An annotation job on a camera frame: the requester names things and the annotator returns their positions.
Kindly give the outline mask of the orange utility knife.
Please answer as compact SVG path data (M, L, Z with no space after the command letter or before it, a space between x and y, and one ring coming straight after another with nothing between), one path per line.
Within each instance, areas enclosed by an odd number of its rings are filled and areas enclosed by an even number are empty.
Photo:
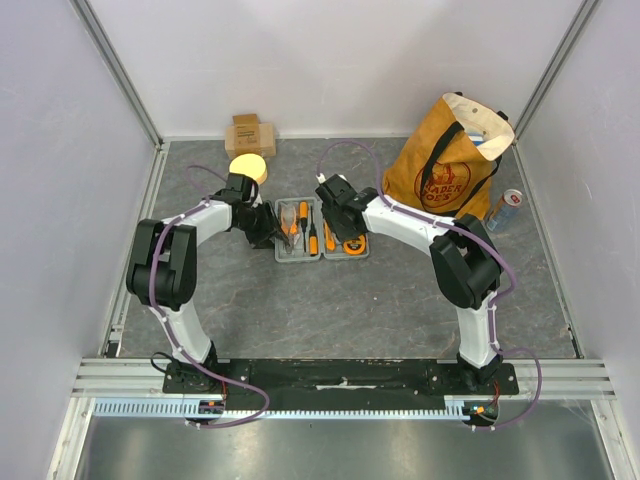
M337 247L336 239L327 222L324 222L324 238L326 251L335 252Z

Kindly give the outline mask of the orange handled pliers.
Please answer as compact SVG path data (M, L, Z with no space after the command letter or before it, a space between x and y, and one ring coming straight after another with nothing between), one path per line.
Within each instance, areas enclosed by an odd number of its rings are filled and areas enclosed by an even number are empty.
M297 203L289 202L281 204L280 222L286 237L285 252L292 254L300 238Z

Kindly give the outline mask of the orange tape measure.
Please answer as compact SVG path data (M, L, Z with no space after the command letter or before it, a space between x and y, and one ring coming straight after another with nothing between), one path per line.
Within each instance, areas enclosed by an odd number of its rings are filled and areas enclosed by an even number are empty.
M342 244L343 251L352 256L358 256L365 253L367 248L367 241L364 235L361 235L355 239L345 241Z

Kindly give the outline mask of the orange screwdriver thick shaft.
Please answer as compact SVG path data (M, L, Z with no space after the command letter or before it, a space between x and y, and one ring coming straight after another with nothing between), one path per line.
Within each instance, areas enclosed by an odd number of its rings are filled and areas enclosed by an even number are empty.
M319 247L318 247L318 236L317 236L317 229L315 225L313 207L309 208L308 219L309 219L309 255L311 257L314 257L318 255Z

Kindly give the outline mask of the grey plastic tool case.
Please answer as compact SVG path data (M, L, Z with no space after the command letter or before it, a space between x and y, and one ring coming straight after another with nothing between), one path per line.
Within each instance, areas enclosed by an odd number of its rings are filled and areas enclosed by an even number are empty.
M299 204L301 201L306 201L309 205L309 208L313 207L313 211L314 211L314 219L315 219L315 225L317 229L318 247L319 247L319 253L317 256L314 256L314 257L311 257L309 255L309 219L308 219L308 227L307 227L307 233L306 233L307 253L303 252L303 244L302 244L303 240L302 240L302 233L301 233L300 224L299 224ZM279 222L280 222L281 204L289 203L289 202L295 202L298 204L298 225L299 225L299 231L300 231L300 238L292 254L287 254L285 252L286 237L284 240L281 240L281 239L275 240L274 256L277 263L280 263L280 264L308 263L308 262L319 261L322 257L324 257L327 260L360 260L360 259L365 259L369 256L370 247L369 247L368 238L366 235L364 236L366 237L367 248L365 253L362 255L352 256L352 255L346 254L342 248L342 244L344 242L340 242L335 235L334 237L336 239L336 245L337 245L336 251L335 252L326 251L325 238L324 238L324 222L326 221L324 220L324 217L322 215L321 202L316 198L293 197L293 198L278 199L275 202L275 213Z

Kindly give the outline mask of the orange screwdriver thin shaft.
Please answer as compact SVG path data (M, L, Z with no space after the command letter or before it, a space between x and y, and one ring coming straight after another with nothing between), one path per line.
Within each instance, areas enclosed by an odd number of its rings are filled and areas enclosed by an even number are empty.
M307 227L308 227L308 215L309 215L309 205L306 201L301 201L299 204L299 224L302 233L302 244L303 244L303 252L307 253Z

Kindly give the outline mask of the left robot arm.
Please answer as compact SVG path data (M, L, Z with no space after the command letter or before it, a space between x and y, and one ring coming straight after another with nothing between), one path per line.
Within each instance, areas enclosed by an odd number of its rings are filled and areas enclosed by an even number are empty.
M231 173L224 188L174 217L143 219L135 230L126 288L162 325L172 349L166 379L182 379L201 393L219 384L213 341L204 332L193 296L198 281L198 249L214 236L239 230L254 249L275 246L283 231L274 206L263 201L253 178Z

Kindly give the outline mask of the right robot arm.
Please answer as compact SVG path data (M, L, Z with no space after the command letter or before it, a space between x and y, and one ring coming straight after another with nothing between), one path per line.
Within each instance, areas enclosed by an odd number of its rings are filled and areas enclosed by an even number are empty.
M429 256L441 294L456 309L459 384L469 393L483 392L502 362L490 326L490 302L502 267L487 251L493 244L480 221L471 215L460 220L429 215L379 195L373 187L358 192L340 175L319 174L317 180L322 215L340 241L385 235Z

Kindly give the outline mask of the yellow round sponge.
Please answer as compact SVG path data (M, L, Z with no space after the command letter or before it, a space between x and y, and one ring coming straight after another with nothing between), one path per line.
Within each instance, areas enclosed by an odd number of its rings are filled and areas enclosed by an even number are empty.
M245 153L234 158L229 164L229 172L248 176L258 185L262 185L268 178L266 160L255 153Z

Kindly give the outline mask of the brown cardboard box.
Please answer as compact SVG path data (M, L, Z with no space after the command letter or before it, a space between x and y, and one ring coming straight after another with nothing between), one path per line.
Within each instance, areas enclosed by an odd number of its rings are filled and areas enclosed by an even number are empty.
M255 113L234 115L226 129L225 150L230 160L253 153L264 158L276 155L276 131L272 123L261 122Z

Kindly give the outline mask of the yellow Trader Joe's tote bag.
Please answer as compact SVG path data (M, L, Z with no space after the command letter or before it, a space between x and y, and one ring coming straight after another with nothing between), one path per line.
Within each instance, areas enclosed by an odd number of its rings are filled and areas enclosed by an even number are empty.
M504 112L447 92L384 173L383 191L430 214L482 220L490 208L492 178L514 139Z

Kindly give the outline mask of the blue drink can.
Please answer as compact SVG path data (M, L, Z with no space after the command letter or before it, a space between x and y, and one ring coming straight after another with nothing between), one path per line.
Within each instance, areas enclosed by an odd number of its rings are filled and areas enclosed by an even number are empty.
M520 190L505 190L486 218L485 224L487 229L494 232L503 228L518 212L522 204L523 193Z

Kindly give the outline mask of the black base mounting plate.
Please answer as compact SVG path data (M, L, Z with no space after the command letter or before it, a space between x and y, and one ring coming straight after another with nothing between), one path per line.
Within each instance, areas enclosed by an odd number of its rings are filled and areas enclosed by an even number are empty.
M373 391L431 397L517 395L514 366L502 363L484 382L456 363L427 359L232 359L215 372L258 387L269 396L309 395L315 391Z

